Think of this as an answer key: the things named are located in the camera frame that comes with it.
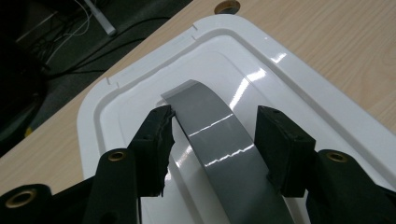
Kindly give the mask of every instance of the gray adhesive tape strip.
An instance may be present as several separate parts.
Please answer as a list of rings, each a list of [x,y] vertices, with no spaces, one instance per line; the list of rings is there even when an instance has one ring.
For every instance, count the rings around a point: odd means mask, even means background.
[[[231,223],[293,223],[248,132],[212,90],[190,80],[163,99],[176,111]]]

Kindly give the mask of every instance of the light wood surface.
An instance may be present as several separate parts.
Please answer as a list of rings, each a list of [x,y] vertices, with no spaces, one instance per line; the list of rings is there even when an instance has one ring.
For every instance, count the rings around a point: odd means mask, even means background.
[[[192,1],[103,77],[213,15],[220,2]],[[239,2],[236,15],[271,35],[396,133],[396,1]],[[0,194],[34,183],[49,185],[57,193],[82,180],[77,115],[94,83],[0,159]]]

